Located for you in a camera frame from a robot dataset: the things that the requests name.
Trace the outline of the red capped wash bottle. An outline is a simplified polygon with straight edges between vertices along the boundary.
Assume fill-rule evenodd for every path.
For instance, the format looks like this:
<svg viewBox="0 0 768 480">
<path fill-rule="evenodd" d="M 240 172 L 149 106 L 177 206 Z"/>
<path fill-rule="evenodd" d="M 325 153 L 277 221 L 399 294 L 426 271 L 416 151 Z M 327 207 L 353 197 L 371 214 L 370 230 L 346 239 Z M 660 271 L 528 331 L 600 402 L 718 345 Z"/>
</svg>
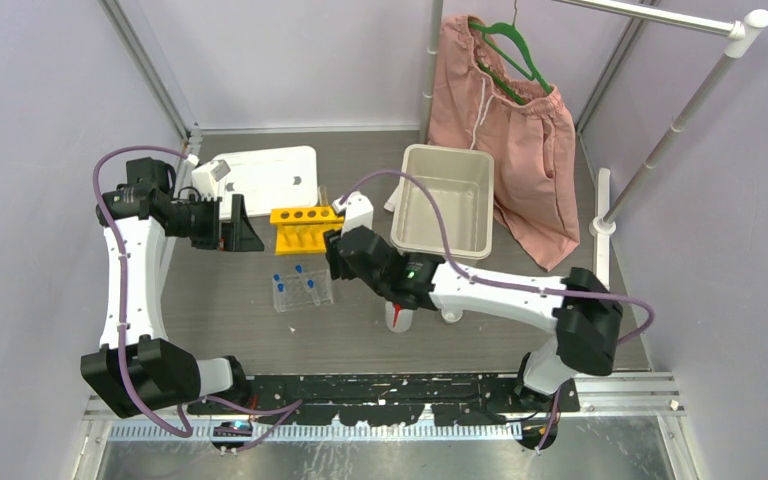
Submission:
<svg viewBox="0 0 768 480">
<path fill-rule="evenodd" d="M 404 333 L 411 328 L 414 314 L 414 310 L 386 302 L 385 326 L 393 333 Z"/>
</svg>

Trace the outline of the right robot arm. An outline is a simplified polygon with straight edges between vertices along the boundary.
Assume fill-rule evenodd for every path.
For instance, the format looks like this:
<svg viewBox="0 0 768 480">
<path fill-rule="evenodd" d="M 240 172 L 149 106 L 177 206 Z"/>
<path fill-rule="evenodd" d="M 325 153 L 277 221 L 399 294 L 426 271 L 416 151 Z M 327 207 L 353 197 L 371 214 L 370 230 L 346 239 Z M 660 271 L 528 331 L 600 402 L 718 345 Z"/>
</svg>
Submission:
<svg viewBox="0 0 768 480">
<path fill-rule="evenodd" d="M 521 322 L 549 333 L 524 355 L 514 386 L 518 403 L 537 411 L 577 374 L 613 372 L 623 310 L 595 275 L 527 277 L 464 267 L 440 255 L 401 253 L 367 227 L 324 235 L 333 279 L 360 279 L 386 302 L 385 324 L 410 328 L 417 310 L 457 322 L 466 311 Z"/>
</svg>

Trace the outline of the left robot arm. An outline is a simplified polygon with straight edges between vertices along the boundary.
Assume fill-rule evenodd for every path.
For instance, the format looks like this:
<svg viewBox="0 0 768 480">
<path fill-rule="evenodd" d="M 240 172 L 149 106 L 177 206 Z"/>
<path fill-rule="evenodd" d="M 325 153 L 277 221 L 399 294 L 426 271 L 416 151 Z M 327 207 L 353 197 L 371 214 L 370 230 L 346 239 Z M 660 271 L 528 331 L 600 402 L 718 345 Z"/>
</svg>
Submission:
<svg viewBox="0 0 768 480">
<path fill-rule="evenodd" d="M 165 241 L 200 250 L 261 252 L 264 244 L 239 193 L 176 197 L 175 169 L 151 157 L 129 160 L 126 180 L 98 192 L 96 215 L 109 261 L 108 306 L 99 349 L 82 356 L 85 382 L 120 418 L 208 401 L 201 414 L 245 409 L 252 388 L 232 355 L 199 360 L 169 341 L 161 311 Z"/>
</svg>

